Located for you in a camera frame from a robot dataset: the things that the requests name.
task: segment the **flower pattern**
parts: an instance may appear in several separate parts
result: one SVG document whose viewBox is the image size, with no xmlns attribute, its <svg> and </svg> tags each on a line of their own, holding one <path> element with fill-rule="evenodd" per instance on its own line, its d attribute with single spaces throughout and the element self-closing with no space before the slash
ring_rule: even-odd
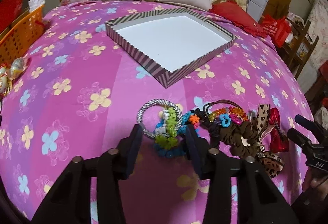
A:
<svg viewBox="0 0 328 224">
<path fill-rule="evenodd" d="M 181 195 L 181 198 L 184 201 L 191 201 L 195 200 L 198 190 L 200 190 L 202 193 L 208 193 L 209 180 L 199 180 L 198 175 L 196 173 L 193 173 L 192 177 L 189 177 L 187 175 L 181 175 L 177 179 L 177 186 L 181 188 L 189 188 Z"/>
<path fill-rule="evenodd" d="M 89 50 L 89 53 L 99 56 L 103 50 L 105 50 L 105 46 L 93 46 L 91 50 Z"/>
<path fill-rule="evenodd" d="M 69 85 L 70 79 L 64 79 L 62 82 L 56 82 L 53 85 L 54 95 L 60 95 L 62 91 L 68 92 L 72 87 Z"/>
<path fill-rule="evenodd" d="M 215 74 L 211 71 L 209 71 L 210 66 L 208 64 L 204 65 L 205 69 L 197 68 L 195 71 L 198 72 L 197 76 L 199 78 L 205 79 L 207 76 L 209 78 L 215 77 Z"/>
<path fill-rule="evenodd" d="M 255 85 L 256 88 L 256 93 L 258 95 L 260 95 L 262 98 L 265 98 L 265 93 L 264 93 L 264 89 L 262 87 L 259 87 L 259 85 Z"/>
<path fill-rule="evenodd" d="M 85 43 L 88 39 L 92 38 L 92 34 L 87 31 L 82 31 L 80 34 L 75 35 L 75 39 L 79 40 L 80 43 Z"/>
<path fill-rule="evenodd" d="M 241 86 L 241 83 L 237 80 L 231 84 L 231 86 L 235 89 L 235 93 L 240 95 L 241 93 L 245 93 L 245 88 Z"/>
<path fill-rule="evenodd" d="M 99 106 L 102 106 L 104 108 L 108 108 L 111 105 L 111 100 L 108 98 L 110 95 L 110 89 L 103 89 L 101 90 L 101 93 L 94 93 L 90 96 L 90 99 L 92 100 L 92 103 L 89 105 L 89 110 L 94 111 Z"/>
<path fill-rule="evenodd" d="M 14 92 L 17 93 L 19 89 L 23 86 L 24 81 L 23 79 L 19 79 L 18 83 L 14 85 Z"/>
<path fill-rule="evenodd" d="M 240 74 L 245 76 L 247 79 L 250 79 L 250 76 L 248 74 L 248 71 L 247 70 L 244 70 L 243 68 L 239 67 L 238 68 L 240 70 Z"/>
</svg>

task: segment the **yellow flower print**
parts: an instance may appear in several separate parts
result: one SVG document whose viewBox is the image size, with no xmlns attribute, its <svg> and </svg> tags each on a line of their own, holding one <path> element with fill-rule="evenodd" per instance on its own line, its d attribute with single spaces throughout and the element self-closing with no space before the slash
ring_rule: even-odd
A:
<svg viewBox="0 0 328 224">
<path fill-rule="evenodd" d="M 95 56 L 99 56 L 101 54 L 101 52 L 105 49 L 106 49 L 105 46 L 101 46 L 101 47 L 100 46 L 93 46 L 92 50 L 89 50 L 89 53 L 91 53 Z"/>
<path fill-rule="evenodd" d="M 92 38 L 92 34 L 88 31 L 82 31 L 80 34 L 75 35 L 75 39 L 80 40 L 80 43 L 85 43 L 90 38 Z"/>
<path fill-rule="evenodd" d="M 25 142 L 25 148 L 28 150 L 31 145 L 31 140 L 34 137 L 34 132 L 28 127 L 28 125 L 25 125 L 24 127 L 24 133 L 22 135 L 22 142 Z"/>
<path fill-rule="evenodd" d="M 89 110 L 94 111 L 100 105 L 104 108 L 108 108 L 111 105 L 111 100 L 108 98 L 110 95 L 110 89 L 103 89 L 101 90 L 101 94 L 94 93 L 90 96 L 90 99 L 93 101 L 89 105 Z"/>
<path fill-rule="evenodd" d="M 58 38 L 63 39 L 66 35 L 68 35 L 68 33 L 62 33 Z"/>
<path fill-rule="evenodd" d="M 62 91 L 68 92 L 72 87 L 69 85 L 71 82 L 70 79 L 64 79 L 61 83 L 57 82 L 52 87 L 54 91 L 54 95 L 60 95 Z"/>
<path fill-rule="evenodd" d="M 245 76 L 247 79 L 250 79 L 250 76 L 248 75 L 248 71 L 244 70 L 243 68 L 239 67 L 238 68 L 240 70 L 240 74 Z"/>
<path fill-rule="evenodd" d="M 56 32 L 50 33 L 49 35 L 46 36 L 46 38 L 52 37 L 55 34 L 56 34 Z"/>
<path fill-rule="evenodd" d="M 261 82 L 264 83 L 266 86 L 270 86 L 269 80 L 265 79 L 263 76 L 261 76 Z"/>
<path fill-rule="evenodd" d="M 160 11 L 160 10 L 163 10 L 164 8 L 161 6 L 161 5 L 158 5 L 157 7 L 155 7 L 155 10 L 156 11 Z"/>
<path fill-rule="evenodd" d="M 294 120 L 290 117 L 288 117 L 288 120 L 289 120 L 290 127 L 295 129 Z"/>
<path fill-rule="evenodd" d="M 42 69 L 41 67 L 37 67 L 36 70 L 31 73 L 31 76 L 33 79 L 37 79 L 37 77 L 39 77 L 39 75 L 43 72 L 44 69 Z"/>
<path fill-rule="evenodd" d="M 2 146 L 3 146 L 4 143 L 5 143 L 5 135 L 6 135 L 6 131 L 0 129 L 0 141 L 1 141 L 1 145 L 2 145 Z"/>
<path fill-rule="evenodd" d="M 255 85 L 256 93 L 260 95 L 262 98 L 265 98 L 265 93 L 262 87 L 259 87 L 257 84 Z"/>
<path fill-rule="evenodd" d="M 19 88 L 23 86 L 24 81 L 22 79 L 19 79 L 18 83 L 14 85 L 14 91 L 17 93 L 19 91 Z"/>
<path fill-rule="evenodd" d="M 205 79 L 207 76 L 213 78 L 215 76 L 214 72 L 209 71 L 210 66 L 205 64 L 205 69 L 197 68 L 195 71 L 198 72 L 197 75 L 199 78 Z"/>
<path fill-rule="evenodd" d="M 283 95 L 286 99 L 288 98 L 288 95 L 287 95 L 287 93 L 286 93 L 285 90 L 283 90 L 281 93 L 282 93 L 282 95 Z"/>
<path fill-rule="evenodd" d="M 88 22 L 88 24 L 98 23 L 98 22 L 100 22 L 100 21 L 101 21 L 101 18 L 98 19 L 98 20 L 90 20 L 90 21 Z"/>
<path fill-rule="evenodd" d="M 133 10 L 128 10 L 128 12 L 130 12 L 130 13 L 138 13 L 138 11 L 135 10 L 135 9 L 133 9 Z"/>
<path fill-rule="evenodd" d="M 46 56 L 51 56 L 53 54 L 53 52 L 51 51 L 53 48 L 55 48 L 54 45 L 50 45 L 48 47 L 43 48 L 44 53 L 42 53 L 42 57 L 46 57 Z"/>
<path fill-rule="evenodd" d="M 208 190 L 210 188 L 209 184 L 206 184 L 205 186 L 200 186 L 199 178 L 196 173 L 192 174 L 192 178 L 187 175 L 181 175 L 177 179 L 177 186 L 182 188 L 185 187 L 190 188 L 189 190 L 187 190 L 181 195 L 184 201 L 195 200 L 198 190 L 200 190 L 202 193 L 208 193 Z"/>
<path fill-rule="evenodd" d="M 241 86 L 241 83 L 237 80 L 233 82 L 231 86 L 235 89 L 235 93 L 240 95 L 240 93 L 245 93 L 245 88 Z"/>
<path fill-rule="evenodd" d="M 267 66 L 266 61 L 260 58 L 260 62 Z"/>
<path fill-rule="evenodd" d="M 274 71 L 274 74 L 280 79 L 280 75 L 279 75 L 279 73 L 276 72 L 275 70 L 273 70 L 273 71 Z"/>
<path fill-rule="evenodd" d="M 254 68 L 254 69 L 259 69 L 260 67 L 257 67 L 256 65 L 255 65 L 255 62 L 254 61 L 252 61 L 252 60 L 247 60 L 249 63 L 250 63 L 250 65 Z"/>
</svg>

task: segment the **bed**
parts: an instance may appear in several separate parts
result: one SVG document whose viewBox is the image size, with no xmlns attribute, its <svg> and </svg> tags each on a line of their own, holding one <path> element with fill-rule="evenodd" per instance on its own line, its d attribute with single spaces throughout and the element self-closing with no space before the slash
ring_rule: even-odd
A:
<svg viewBox="0 0 328 224">
<path fill-rule="evenodd" d="M 32 219 L 74 156 L 92 158 L 115 147 L 130 134 L 139 108 L 151 99 L 179 104 L 183 113 L 219 99 L 254 111 L 259 103 L 268 103 L 279 109 L 282 130 L 296 127 L 314 141 L 293 121 L 296 114 L 313 117 L 270 39 L 255 38 L 203 12 L 237 39 L 231 48 L 165 89 L 106 35 L 106 20 L 172 7 L 176 6 L 125 0 L 58 7 L 45 16 L 51 26 L 30 47 L 31 65 L 4 99 L 0 130 L 0 174 L 9 198 L 27 218 Z M 146 112 L 146 127 L 155 127 L 160 110 Z M 204 129 L 199 133 L 209 137 Z M 229 146 L 222 142 L 220 146 L 230 155 Z M 301 193 L 305 157 L 291 142 L 289 153 L 280 156 L 285 168 L 273 182 L 290 203 Z M 209 181 L 200 181 L 188 160 L 159 157 L 146 137 L 133 174 L 120 182 L 127 223 L 136 224 L 201 223 L 208 189 Z M 95 182 L 91 201 L 95 224 Z M 232 223 L 237 221 L 237 201 L 233 179 Z"/>
</svg>

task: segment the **brown scrunchie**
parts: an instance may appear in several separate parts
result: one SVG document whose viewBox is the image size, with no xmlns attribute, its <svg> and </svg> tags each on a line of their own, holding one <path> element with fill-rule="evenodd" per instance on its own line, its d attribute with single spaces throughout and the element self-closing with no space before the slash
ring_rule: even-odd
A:
<svg viewBox="0 0 328 224">
<path fill-rule="evenodd" d="M 241 125 L 231 122 L 230 126 L 227 128 L 222 127 L 218 123 L 209 121 L 208 108 L 219 103 L 231 104 L 241 108 L 230 100 L 219 100 L 204 105 L 203 111 L 199 108 L 193 111 L 200 118 L 201 125 L 209 131 L 211 138 L 210 146 L 218 147 L 219 141 L 222 141 L 227 145 L 231 145 L 230 151 L 232 155 L 237 155 L 240 158 L 245 158 L 249 155 L 255 157 L 257 154 L 259 134 L 252 129 L 252 124 L 249 121 L 243 121 Z M 247 139 L 250 146 L 244 146 L 241 137 Z"/>
</svg>

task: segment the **striped box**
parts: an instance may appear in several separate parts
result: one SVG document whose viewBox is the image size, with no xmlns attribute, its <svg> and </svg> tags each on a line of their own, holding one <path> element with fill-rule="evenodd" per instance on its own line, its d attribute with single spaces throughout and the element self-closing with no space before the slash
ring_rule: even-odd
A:
<svg viewBox="0 0 328 224">
<path fill-rule="evenodd" d="M 131 22 L 131 24 L 126 23 L 126 26 L 134 25 L 136 20 L 148 17 L 156 17 L 159 15 L 168 15 L 167 17 L 171 17 L 173 14 L 190 14 L 197 19 L 209 23 L 213 27 L 215 27 L 219 32 L 224 35 L 225 38 L 230 39 L 228 43 L 219 46 L 215 50 L 199 57 L 198 59 L 192 61 L 191 63 L 184 65 L 178 70 L 174 72 L 169 72 L 165 68 L 161 67 L 157 62 L 152 60 L 149 56 L 145 55 L 142 51 L 139 51 L 133 45 L 131 45 L 127 40 L 125 40 L 119 33 L 116 31 L 115 28 L 120 25 L 122 27 L 122 23 Z M 207 19 L 205 16 L 184 8 L 178 9 L 166 9 L 166 10 L 158 10 L 158 11 L 148 11 L 148 12 L 139 12 L 136 14 L 131 14 L 123 17 L 119 17 L 110 21 L 105 22 L 106 24 L 106 33 L 107 35 L 113 39 L 117 44 L 119 44 L 132 58 L 135 59 L 142 67 L 144 67 L 157 81 L 159 81 L 165 88 L 173 85 L 177 81 L 181 80 L 183 77 L 194 71 L 195 69 L 199 68 L 207 61 L 214 58 L 216 55 L 220 54 L 221 52 L 225 51 L 229 47 L 232 46 L 233 40 L 235 36 L 224 29 L 223 27 L 219 26 L 215 22 Z"/>
</svg>

